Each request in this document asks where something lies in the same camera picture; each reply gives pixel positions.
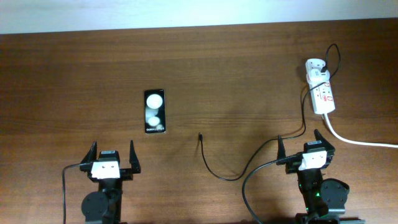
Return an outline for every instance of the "cable connector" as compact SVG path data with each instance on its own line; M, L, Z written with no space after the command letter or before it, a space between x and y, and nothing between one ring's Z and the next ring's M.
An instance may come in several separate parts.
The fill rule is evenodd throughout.
M324 73L324 72L326 72L327 70L328 70L328 64L326 63L326 65L322 67L321 73Z

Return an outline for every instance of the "white power strip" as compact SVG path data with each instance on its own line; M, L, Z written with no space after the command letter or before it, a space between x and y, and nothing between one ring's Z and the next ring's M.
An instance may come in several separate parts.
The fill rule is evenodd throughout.
M325 62L321 59L312 58L305 62L310 89L325 82L311 91L313 111L316 114L330 113L336 109L329 82L330 73L328 70L322 73L323 66L325 66Z
M328 113L334 111L335 107L335 99L331 93L330 87L330 73L328 70L325 72L321 72L322 68L325 66L325 62L321 59L308 59L305 62L305 68L307 69L307 82L310 85L310 89L315 86L325 82L324 84L316 87L311 91L312 105L313 111L315 114L321 114L322 118L326 121L326 124L330 130L330 132L338 139L351 143L351 144L359 144L362 146L381 146L381 147L393 147L398 148L398 145L393 144L384 144L384 143L372 143L372 142L359 142L345 139L339 136L335 130L331 127Z

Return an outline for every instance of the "white wall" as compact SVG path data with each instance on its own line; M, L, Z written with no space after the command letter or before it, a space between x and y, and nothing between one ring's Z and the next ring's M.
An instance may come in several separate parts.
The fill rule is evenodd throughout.
M398 17L398 0L0 0L0 34Z

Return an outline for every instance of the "plug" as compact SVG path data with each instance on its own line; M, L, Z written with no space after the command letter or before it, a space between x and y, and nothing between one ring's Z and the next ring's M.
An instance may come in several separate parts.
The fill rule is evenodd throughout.
M298 170L321 168L326 164L326 150L303 153L303 159Z
M326 63L321 59L308 59L307 62L305 62L305 69L307 70L307 82L309 84L316 85L321 82L326 82L330 78Z

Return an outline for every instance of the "white circle on screen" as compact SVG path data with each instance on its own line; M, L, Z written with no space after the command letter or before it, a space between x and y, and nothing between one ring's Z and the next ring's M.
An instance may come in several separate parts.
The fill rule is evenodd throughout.
M153 116L156 116L158 112L159 112L159 109L150 109L147 107L145 109L145 122L148 123L148 119Z
M163 99L158 94L152 94L151 96L148 96L148 98L147 98L147 105L151 109L160 108L160 106L162 106L162 104L163 104Z
M148 119L148 124L152 127L157 126L160 123L160 118L153 116Z

